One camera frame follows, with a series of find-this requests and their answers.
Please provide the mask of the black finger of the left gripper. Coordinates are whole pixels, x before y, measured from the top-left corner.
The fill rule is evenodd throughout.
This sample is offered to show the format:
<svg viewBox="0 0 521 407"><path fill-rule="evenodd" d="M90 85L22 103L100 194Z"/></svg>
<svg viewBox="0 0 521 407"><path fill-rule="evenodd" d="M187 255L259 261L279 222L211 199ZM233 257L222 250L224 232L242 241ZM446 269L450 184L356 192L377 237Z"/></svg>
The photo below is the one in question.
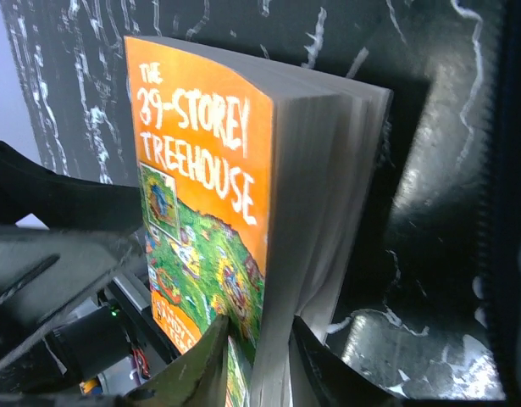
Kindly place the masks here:
<svg viewBox="0 0 521 407"><path fill-rule="evenodd" d="M57 229L136 231L142 225L138 188L56 174L0 141L0 225L29 214Z"/></svg>
<svg viewBox="0 0 521 407"><path fill-rule="evenodd" d="M0 370L143 259L141 244L118 233L0 226Z"/></svg>

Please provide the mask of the orange Treehouse book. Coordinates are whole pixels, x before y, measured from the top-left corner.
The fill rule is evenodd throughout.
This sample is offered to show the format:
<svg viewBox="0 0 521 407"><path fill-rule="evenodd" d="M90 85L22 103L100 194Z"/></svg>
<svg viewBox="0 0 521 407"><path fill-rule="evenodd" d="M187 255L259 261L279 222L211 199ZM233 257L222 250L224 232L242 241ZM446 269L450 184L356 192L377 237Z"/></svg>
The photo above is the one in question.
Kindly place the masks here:
<svg viewBox="0 0 521 407"><path fill-rule="evenodd" d="M325 338L390 89L161 36L125 57L152 316L189 353L229 331L222 406L289 406L296 316Z"/></svg>

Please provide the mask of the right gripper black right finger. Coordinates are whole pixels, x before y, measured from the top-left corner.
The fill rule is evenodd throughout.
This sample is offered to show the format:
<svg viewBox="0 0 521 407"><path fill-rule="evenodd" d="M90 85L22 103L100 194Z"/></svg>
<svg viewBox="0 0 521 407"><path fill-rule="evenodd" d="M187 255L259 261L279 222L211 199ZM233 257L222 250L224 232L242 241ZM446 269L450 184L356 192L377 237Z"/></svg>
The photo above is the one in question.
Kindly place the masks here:
<svg viewBox="0 0 521 407"><path fill-rule="evenodd" d="M402 405L331 353L299 316L292 323L289 365L295 406Z"/></svg>

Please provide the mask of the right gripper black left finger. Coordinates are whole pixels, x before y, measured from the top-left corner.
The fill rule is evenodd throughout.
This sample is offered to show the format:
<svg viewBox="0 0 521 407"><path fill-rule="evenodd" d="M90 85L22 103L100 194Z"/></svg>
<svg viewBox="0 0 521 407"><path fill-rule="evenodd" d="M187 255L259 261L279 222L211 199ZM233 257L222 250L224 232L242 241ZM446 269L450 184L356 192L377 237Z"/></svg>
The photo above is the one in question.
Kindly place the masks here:
<svg viewBox="0 0 521 407"><path fill-rule="evenodd" d="M218 315L201 339L163 371L121 398L121 406L224 406L230 319Z"/></svg>

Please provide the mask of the navy blue student backpack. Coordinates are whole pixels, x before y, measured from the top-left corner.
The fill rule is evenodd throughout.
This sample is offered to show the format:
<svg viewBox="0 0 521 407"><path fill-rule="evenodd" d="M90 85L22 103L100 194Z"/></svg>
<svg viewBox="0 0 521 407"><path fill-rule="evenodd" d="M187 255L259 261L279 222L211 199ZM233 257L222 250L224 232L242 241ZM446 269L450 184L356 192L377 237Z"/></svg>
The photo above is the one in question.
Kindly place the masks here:
<svg viewBox="0 0 521 407"><path fill-rule="evenodd" d="M491 82L478 265L487 335L508 406L521 406L521 1L490 1Z"/></svg>

